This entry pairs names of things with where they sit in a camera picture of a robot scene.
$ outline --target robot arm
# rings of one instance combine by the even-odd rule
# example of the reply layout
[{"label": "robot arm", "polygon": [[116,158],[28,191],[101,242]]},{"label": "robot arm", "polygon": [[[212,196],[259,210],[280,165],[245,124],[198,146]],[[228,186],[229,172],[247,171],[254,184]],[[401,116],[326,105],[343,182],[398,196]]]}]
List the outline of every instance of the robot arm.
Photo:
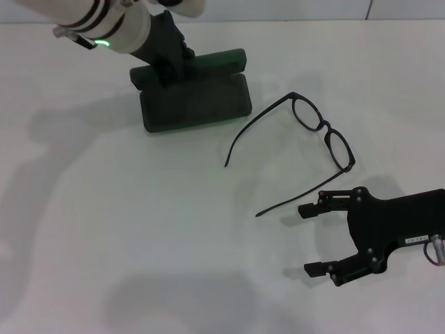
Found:
[{"label": "robot arm", "polygon": [[[57,23],[56,37],[68,37],[89,49],[88,40],[101,41],[121,54],[137,54],[146,42],[153,17],[142,0],[15,0]],[[205,0],[159,0],[179,15],[197,17]]]}]

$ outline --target black eyeglasses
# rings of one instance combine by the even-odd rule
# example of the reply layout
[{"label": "black eyeglasses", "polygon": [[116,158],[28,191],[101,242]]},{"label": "black eyeglasses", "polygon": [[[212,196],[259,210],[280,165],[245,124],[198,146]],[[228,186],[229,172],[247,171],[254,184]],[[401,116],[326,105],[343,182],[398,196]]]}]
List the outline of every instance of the black eyeglasses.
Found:
[{"label": "black eyeglasses", "polygon": [[334,176],[330,177],[326,181],[320,183],[318,186],[315,186],[314,188],[306,191],[305,193],[302,193],[301,195],[291,198],[290,200],[287,200],[285,202],[281,202],[279,204],[276,204],[272,207],[269,207],[268,209],[259,212],[256,217],[260,217],[264,215],[265,213],[276,209],[277,207],[281,207],[282,205],[288,204],[290,202],[293,202],[294,200],[298,200],[301,197],[304,197],[308,194],[310,194],[312,191],[315,191],[325,184],[331,182],[332,180],[338,178],[338,176],[349,172],[351,169],[353,169],[353,166],[355,165],[355,158],[353,155],[353,151],[350,149],[350,146],[348,142],[346,141],[345,137],[343,137],[340,132],[337,130],[331,128],[331,124],[324,120],[322,115],[320,114],[320,111],[318,111],[317,107],[310,102],[306,97],[297,94],[297,93],[289,93],[288,95],[284,96],[282,99],[276,101],[276,103],[272,104],[270,107],[268,107],[265,111],[260,113],[257,117],[255,117],[252,121],[249,122],[236,136],[234,142],[232,143],[232,146],[230,147],[229,154],[227,155],[227,160],[225,162],[225,167],[229,164],[230,157],[232,155],[232,150],[234,149],[235,143],[237,140],[241,137],[241,135],[250,127],[252,124],[254,124],[256,121],[258,121],[261,117],[266,115],[268,112],[272,111],[277,106],[281,105],[285,101],[292,99],[292,112],[295,118],[297,119],[300,124],[312,132],[318,132],[322,130],[322,128],[327,127],[327,134],[325,135],[325,144],[327,148],[329,149],[329,152],[331,154],[332,159],[334,160],[334,163],[337,165],[337,167],[340,169],[340,171],[335,174]]}]

